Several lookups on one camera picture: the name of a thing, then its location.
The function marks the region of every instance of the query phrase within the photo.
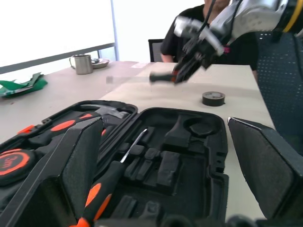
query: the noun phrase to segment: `screwdriver handle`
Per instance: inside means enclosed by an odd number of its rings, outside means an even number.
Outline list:
[[[69,120],[62,122],[51,129],[45,131],[44,133],[37,135],[33,138],[29,139],[29,142],[39,146],[46,146],[52,139],[52,137],[58,136],[62,133],[65,133],[70,127],[74,126],[75,124],[94,118],[99,117],[100,115],[96,112],[87,113],[83,116],[77,117],[74,120]]]
[[[105,174],[100,177],[89,192],[83,218],[87,221],[99,219],[117,186],[117,183],[125,171],[125,165],[113,161]]]
[[[157,81],[175,82],[176,76],[170,73],[166,73],[166,74],[151,73],[150,82],[154,83]]]

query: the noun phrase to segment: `stainless steel cup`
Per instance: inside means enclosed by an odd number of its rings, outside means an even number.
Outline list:
[[[71,58],[75,60],[75,66],[71,63]],[[93,72],[93,66],[91,64],[91,58],[88,54],[79,54],[70,57],[70,64],[73,69],[76,70],[78,75],[90,74]]]

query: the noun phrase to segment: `white wall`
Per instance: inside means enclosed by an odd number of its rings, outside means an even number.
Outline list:
[[[149,62],[148,40],[164,38],[180,12],[203,3],[203,0],[113,0],[119,59]]]

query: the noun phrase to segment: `office chair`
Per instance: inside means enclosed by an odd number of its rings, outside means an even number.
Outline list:
[[[149,39],[151,62],[163,62],[161,58],[161,45],[163,39]]]
[[[303,46],[292,34],[259,32],[256,36],[263,99],[276,130],[303,155]]]

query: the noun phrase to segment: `table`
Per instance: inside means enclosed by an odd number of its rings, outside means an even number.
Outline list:
[[[171,71],[174,63],[156,63],[114,91],[103,96],[104,100],[131,103],[139,111],[150,107],[168,107],[209,112],[224,119],[228,138],[228,155],[224,173],[230,177],[226,218],[243,214],[252,219],[263,218],[258,203],[241,172],[235,148],[227,127],[228,117],[238,117],[274,127],[249,66],[213,65],[206,72],[199,70],[188,83],[148,83],[151,71]],[[226,95],[226,104],[209,107],[200,103],[202,93],[219,91]]]
[[[1,131],[0,142],[69,105],[99,98],[131,103],[139,111],[150,107],[187,109],[214,113],[225,123],[232,116],[273,127],[249,66],[213,65],[207,72],[199,70],[186,84],[151,86],[148,82],[151,71],[171,71],[175,64],[155,63],[141,69],[132,68],[134,64],[136,62],[113,62],[108,68],[83,76],[76,75],[70,68],[65,69],[46,75],[49,84],[41,91],[0,100],[0,125],[6,129]],[[108,76],[114,77],[113,84],[106,84]],[[221,107],[201,104],[202,93],[206,91],[225,93],[226,104]],[[229,153],[224,172],[230,182],[226,217],[243,214],[252,219],[262,218],[264,216],[240,170],[228,130],[227,137]]]
[[[0,98],[0,125],[5,128],[0,133],[0,143],[74,103],[99,99],[144,69],[132,68],[136,64],[114,61],[88,75],[77,75],[75,70],[67,68],[45,75],[48,85],[40,91],[16,98]],[[114,77],[114,83],[107,83],[108,77]]]

